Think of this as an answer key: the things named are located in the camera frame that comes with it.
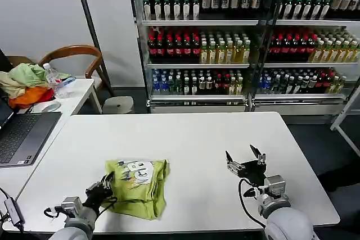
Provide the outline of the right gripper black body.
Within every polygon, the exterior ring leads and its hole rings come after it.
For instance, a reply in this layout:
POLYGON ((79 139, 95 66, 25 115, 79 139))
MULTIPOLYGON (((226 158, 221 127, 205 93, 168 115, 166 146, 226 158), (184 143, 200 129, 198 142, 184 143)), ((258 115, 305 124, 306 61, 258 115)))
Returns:
POLYGON ((266 178, 265 171, 267 165, 265 163, 259 164, 257 160, 248 161, 241 164, 241 169, 238 170, 238 177, 247 179, 255 186, 263 186, 266 178))

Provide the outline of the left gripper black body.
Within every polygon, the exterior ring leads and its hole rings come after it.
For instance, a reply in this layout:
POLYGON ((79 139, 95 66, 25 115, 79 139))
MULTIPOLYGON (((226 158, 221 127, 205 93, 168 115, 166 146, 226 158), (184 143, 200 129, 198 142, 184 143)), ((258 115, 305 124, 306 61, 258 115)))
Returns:
POLYGON ((103 202, 113 195, 113 192, 111 188, 104 185, 103 182, 97 182, 87 188, 85 194, 87 195, 87 199, 83 203, 83 206, 98 210, 103 202))

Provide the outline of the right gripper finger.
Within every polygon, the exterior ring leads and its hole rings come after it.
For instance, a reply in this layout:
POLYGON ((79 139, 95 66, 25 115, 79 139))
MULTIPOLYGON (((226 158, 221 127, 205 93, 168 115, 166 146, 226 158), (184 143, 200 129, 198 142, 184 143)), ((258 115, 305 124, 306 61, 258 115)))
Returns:
POLYGON ((266 155, 265 155, 265 153, 261 153, 252 144, 250 145, 250 148, 251 148, 253 154, 255 155, 255 157, 258 159, 258 165, 265 165, 266 164, 266 155))
POLYGON ((243 173, 245 172, 244 165, 234 161, 231 155, 225 151, 226 153, 226 161, 227 161, 227 169, 231 171, 231 173, 237 175, 239 178, 243 178, 243 173))

